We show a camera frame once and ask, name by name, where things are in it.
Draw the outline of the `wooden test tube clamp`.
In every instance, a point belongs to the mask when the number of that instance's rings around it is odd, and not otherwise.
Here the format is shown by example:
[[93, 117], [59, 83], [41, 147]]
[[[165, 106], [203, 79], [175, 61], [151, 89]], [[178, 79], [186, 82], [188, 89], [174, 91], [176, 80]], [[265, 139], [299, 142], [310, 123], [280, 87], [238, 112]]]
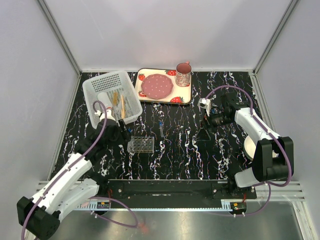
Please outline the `wooden test tube clamp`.
[[125, 96], [122, 94], [122, 95], [120, 96], [120, 99], [121, 99], [121, 118], [122, 118], [123, 120], [125, 120], [125, 118], [126, 118]]

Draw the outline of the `clear test tube rack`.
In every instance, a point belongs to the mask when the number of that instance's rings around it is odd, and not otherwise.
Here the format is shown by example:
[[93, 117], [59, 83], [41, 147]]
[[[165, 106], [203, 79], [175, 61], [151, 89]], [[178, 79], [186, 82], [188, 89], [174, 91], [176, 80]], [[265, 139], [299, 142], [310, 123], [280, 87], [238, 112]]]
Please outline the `clear test tube rack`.
[[129, 153], [149, 154], [154, 153], [155, 139], [153, 136], [132, 136], [127, 143]]

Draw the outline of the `brown test tube brush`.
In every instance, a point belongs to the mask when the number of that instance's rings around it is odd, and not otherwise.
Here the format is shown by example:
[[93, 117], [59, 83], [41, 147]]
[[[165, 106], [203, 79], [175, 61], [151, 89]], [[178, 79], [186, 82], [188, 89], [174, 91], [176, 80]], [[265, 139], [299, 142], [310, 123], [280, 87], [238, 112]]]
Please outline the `brown test tube brush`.
[[113, 93], [113, 97], [112, 97], [112, 106], [115, 108], [116, 106], [117, 106], [117, 104], [118, 104], [118, 96], [119, 96], [119, 94], [118, 94], [118, 92], [114, 92]]

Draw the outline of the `white red-capped wash bottle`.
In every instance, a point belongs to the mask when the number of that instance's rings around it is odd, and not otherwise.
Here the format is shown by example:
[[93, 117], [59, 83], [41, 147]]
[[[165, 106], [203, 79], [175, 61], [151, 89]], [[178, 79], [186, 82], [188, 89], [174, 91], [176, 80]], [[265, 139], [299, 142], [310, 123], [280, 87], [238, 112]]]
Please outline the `white red-capped wash bottle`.
[[97, 99], [103, 103], [104, 107], [106, 109], [112, 109], [113, 107], [113, 104], [111, 102], [111, 100], [109, 99], [108, 95], [106, 92], [100, 92], [98, 95], [97, 95]]

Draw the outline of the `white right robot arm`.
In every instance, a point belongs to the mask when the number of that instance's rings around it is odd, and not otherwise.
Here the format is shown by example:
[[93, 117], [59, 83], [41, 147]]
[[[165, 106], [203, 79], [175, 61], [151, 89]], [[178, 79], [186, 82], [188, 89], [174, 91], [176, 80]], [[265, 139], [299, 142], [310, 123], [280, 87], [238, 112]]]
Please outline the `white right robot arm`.
[[274, 184], [276, 180], [289, 183], [294, 173], [293, 140], [274, 132], [256, 114], [249, 102], [238, 101], [235, 94], [229, 92], [220, 99], [222, 109], [219, 111], [214, 110], [209, 99], [199, 100], [198, 106], [205, 109], [206, 113], [197, 138], [204, 140], [210, 131], [236, 123], [255, 145], [252, 166], [234, 175], [235, 181], [227, 185], [228, 195], [236, 199], [244, 194], [246, 187]]

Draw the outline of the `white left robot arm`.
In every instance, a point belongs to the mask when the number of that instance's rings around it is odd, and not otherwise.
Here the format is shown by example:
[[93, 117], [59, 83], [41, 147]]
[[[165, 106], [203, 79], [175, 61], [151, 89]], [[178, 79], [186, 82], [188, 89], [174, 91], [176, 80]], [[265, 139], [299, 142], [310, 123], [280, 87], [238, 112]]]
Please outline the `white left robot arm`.
[[91, 197], [103, 198], [108, 186], [95, 173], [79, 186], [74, 183], [92, 170], [101, 154], [131, 140], [125, 122], [103, 119], [96, 130], [75, 145], [66, 164], [32, 197], [23, 196], [17, 202], [18, 222], [22, 226], [21, 238], [26, 231], [39, 240], [48, 240], [55, 234], [63, 219], [76, 207]]

